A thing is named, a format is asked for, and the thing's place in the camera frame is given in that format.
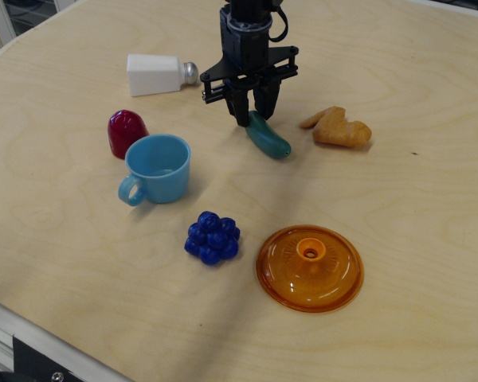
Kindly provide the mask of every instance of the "screw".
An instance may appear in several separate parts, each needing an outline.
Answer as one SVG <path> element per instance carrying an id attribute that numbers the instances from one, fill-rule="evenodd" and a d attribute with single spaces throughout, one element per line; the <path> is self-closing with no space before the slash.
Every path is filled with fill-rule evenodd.
<path id="1" fill-rule="evenodd" d="M 63 380 L 64 380 L 64 374 L 62 374 L 61 372 L 55 372 L 51 376 L 51 382 L 62 382 Z"/>

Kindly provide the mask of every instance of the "orange plastic lid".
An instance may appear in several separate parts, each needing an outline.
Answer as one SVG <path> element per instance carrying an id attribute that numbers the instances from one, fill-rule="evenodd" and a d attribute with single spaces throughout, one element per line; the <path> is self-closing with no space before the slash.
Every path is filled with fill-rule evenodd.
<path id="1" fill-rule="evenodd" d="M 303 312 L 328 312 L 349 303 L 363 282 L 359 253 L 343 236 L 315 225 L 284 228 L 257 257 L 257 277 L 281 304 Z"/>

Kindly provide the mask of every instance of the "blue cup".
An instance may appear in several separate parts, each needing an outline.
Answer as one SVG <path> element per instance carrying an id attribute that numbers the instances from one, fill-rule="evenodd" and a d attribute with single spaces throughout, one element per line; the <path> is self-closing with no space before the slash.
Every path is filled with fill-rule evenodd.
<path id="1" fill-rule="evenodd" d="M 190 147 L 175 135 L 153 134 L 136 141 L 126 153 L 131 174 L 120 183 L 120 200 L 131 206 L 145 199 L 153 203 L 176 201 L 188 188 L 190 158 Z"/>

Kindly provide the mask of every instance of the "salt shaker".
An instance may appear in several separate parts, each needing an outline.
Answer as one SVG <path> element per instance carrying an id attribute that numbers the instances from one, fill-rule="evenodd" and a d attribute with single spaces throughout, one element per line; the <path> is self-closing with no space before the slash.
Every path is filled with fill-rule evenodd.
<path id="1" fill-rule="evenodd" d="M 127 79 L 131 96 L 178 92 L 184 84 L 194 84 L 198 69 L 193 62 L 181 63 L 175 56 L 130 54 Z"/>

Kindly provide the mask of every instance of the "green cucumber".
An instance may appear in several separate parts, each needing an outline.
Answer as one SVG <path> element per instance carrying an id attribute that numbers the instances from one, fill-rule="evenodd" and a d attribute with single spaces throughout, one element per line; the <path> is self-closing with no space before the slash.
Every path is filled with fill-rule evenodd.
<path id="1" fill-rule="evenodd" d="M 257 111 L 251 111 L 248 115 L 249 125 L 246 132 L 253 143 L 271 158 L 287 157 L 292 150 L 290 144 L 281 138 Z"/>

